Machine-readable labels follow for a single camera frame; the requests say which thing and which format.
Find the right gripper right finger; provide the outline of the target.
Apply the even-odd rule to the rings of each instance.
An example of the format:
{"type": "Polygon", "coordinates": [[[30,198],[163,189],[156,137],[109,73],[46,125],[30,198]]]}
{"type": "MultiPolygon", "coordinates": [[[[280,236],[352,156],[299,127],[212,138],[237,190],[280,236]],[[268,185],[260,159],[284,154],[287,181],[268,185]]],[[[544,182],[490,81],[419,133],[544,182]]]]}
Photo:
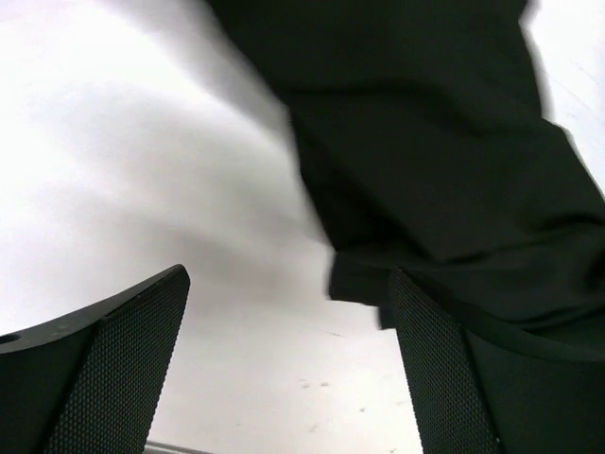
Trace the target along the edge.
{"type": "Polygon", "coordinates": [[[390,299],[426,453],[600,453],[604,317],[526,331],[403,271],[390,299]]]}

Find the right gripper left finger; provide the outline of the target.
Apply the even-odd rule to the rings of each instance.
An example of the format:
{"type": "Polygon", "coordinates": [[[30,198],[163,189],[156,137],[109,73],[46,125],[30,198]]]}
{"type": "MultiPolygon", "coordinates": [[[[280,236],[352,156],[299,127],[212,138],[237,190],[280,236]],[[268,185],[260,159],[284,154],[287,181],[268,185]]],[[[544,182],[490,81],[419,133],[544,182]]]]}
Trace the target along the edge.
{"type": "Polygon", "coordinates": [[[176,265],[2,336],[2,453],[143,452],[189,289],[176,265]]]}

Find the black trousers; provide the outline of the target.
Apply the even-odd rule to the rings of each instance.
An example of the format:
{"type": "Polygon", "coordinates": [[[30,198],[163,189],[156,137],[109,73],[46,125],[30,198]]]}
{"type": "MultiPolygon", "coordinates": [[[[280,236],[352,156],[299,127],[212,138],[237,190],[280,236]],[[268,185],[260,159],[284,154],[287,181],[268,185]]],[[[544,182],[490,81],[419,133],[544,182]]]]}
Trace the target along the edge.
{"type": "Polygon", "coordinates": [[[288,112],[336,301],[389,273],[528,329],[604,307],[604,200],[543,116],[524,1],[214,1],[288,112]]]}

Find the front aluminium rail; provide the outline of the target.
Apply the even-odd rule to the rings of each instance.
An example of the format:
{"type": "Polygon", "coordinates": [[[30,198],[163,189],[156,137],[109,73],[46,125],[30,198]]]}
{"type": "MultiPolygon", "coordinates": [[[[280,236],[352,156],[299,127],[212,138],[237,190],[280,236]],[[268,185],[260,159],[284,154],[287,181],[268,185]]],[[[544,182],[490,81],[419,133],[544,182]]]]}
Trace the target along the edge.
{"type": "Polygon", "coordinates": [[[173,446],[173,445],[164,445],[164,444],[156,444],[152,442],[148,442],[145,445],[144,454],[188,454],[189,451],[187,449],[173,446]]]}

